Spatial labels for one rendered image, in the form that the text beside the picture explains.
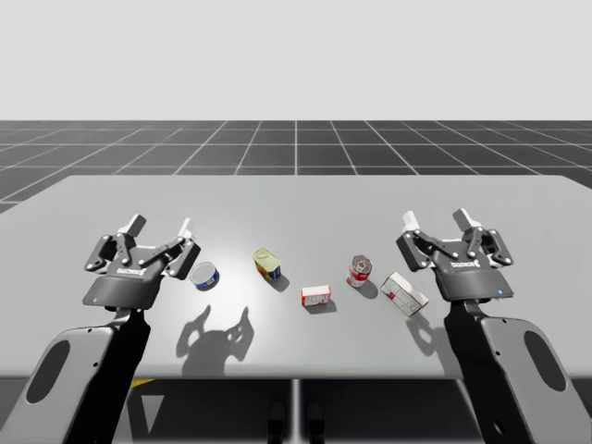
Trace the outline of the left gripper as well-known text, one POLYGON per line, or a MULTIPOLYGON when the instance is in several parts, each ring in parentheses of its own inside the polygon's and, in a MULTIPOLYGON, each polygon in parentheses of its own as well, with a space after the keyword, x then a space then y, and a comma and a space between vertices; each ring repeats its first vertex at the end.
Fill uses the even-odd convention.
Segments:
POLYGON ((82 299, 84 305, 113 309, 149 310, 160 290, 164 276, 184 280, 201 251, 186 217, 178 236, 156 248, 138 246, 136 237, 146 219, 134 215, 115 235, 104 235, 97 241, 84 269, 97 272, 110 265, 99 276, 82 299))

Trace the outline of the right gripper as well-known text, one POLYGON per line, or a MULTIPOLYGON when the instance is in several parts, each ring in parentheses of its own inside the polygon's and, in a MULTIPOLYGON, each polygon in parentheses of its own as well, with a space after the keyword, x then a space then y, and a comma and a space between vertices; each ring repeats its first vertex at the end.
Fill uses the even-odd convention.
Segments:
POLYGON ((404 227, 396 240, 411 271, 433 264, 438 289, 447 302, 506 299, 514 296, 497 269, 513 264, 500 234, 473 220, 464 208, 453 213, 462 240, 437 240, 425 234, 413 211, 403 215, 404 227))

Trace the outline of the blue flat can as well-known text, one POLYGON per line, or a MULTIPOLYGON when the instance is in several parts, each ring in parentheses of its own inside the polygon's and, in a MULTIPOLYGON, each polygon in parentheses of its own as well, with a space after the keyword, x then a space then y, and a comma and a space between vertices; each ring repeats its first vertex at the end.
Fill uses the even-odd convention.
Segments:
POLYGON ((190 273, 190 281, 199 291, 207 291, 213 288, 219 280, 219 272, 211 262, 202 262, 196 265, 190 273))

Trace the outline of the flat white and red carton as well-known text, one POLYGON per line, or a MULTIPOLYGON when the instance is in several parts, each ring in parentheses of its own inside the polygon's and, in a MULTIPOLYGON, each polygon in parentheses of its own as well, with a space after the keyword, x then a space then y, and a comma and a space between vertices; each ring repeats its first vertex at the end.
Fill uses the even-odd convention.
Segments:
POLYGON ((408 317, 429 304, 428 298, 398 272, 391 273, 380 290, 408 317))

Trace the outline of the red and white can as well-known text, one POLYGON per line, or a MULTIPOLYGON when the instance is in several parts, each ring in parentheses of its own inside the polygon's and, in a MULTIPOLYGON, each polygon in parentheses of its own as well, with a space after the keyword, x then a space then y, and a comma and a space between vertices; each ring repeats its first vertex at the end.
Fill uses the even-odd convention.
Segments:
POLYGON ((355 255, 346 273, 346 282, 354 287, 360 288, 369 278, 373 269, 371 260, 365 255, 355 255))

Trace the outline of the green and blue rectangular can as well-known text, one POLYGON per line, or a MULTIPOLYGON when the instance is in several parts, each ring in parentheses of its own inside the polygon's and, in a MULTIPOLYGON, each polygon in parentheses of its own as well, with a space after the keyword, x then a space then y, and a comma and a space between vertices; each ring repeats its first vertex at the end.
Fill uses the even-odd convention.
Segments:
POLYGON ((281 261, 266 248, 256 250, 253 261, 257 271, 269 282, 275 282, 281 276, 281 261))

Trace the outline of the small red and white carton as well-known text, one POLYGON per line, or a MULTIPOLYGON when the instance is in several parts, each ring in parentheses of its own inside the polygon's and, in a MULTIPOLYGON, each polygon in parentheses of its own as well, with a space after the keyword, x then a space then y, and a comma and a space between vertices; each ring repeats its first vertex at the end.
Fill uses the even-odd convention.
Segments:
POLYGON ((329 285, 302 288, 302 307, 327 304, 331 299, 331 293, 332 291, 329 285))

